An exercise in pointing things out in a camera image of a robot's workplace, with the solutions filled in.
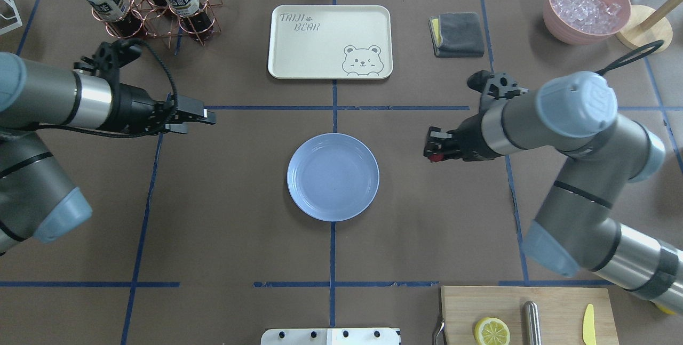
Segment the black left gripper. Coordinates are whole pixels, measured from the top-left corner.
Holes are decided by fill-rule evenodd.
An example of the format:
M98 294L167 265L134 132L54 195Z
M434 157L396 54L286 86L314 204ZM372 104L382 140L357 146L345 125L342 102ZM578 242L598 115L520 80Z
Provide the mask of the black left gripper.
M173 117L179 123L169 123ZM146 90L117 84L112 89L109 130L123 134L187 134L189 122L216 124L216 114L202 101L171 93L164 101L153 100Z

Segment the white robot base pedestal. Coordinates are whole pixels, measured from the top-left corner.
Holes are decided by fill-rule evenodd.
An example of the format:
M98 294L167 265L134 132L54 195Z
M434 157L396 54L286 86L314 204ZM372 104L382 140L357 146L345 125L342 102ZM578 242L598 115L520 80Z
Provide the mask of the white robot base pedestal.
M261 344L401 344L398 328L272 328L261 336Z

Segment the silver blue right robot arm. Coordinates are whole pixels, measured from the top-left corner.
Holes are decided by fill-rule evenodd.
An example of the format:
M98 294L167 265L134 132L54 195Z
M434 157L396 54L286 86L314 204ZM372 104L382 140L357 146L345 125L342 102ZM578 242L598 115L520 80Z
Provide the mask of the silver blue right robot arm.
M535 216L555 221L574 247L610 248L589 232L608 217L681 241L681 172L672 156L649 182L634 175L634 147L565 157L543 146L491 161L429 163L429 125L454 129L475 108L341 106L336 111L219 109L220 124L165 138L150 217L144 277L183 287L357 287L483 284L545 272L526 253ZM359 215L315 219L295 202L286 169L312 136L336 129L369 147L379 187Z

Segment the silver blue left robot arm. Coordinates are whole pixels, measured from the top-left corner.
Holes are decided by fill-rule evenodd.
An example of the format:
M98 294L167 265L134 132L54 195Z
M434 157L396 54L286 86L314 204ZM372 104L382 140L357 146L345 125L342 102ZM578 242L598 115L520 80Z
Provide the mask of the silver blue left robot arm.
M216 122L175 83L162 100L122 83L120 68L139 56L139 46L104 43L68 70L2 53L2 253L31 238L53 242L92 216L46 141L48 131L136 139Z

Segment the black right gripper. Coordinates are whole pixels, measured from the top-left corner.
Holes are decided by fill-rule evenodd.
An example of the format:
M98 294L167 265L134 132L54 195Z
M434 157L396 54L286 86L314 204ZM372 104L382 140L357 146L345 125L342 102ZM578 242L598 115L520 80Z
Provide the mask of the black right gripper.
M444 160L461 159L463 161L489 161L502 156L488 146L481 131L483 114L469 117L458 128L442 131L438 127L430 127L425 138L424 157L443 154ZM446 153L441 150L446 146Z

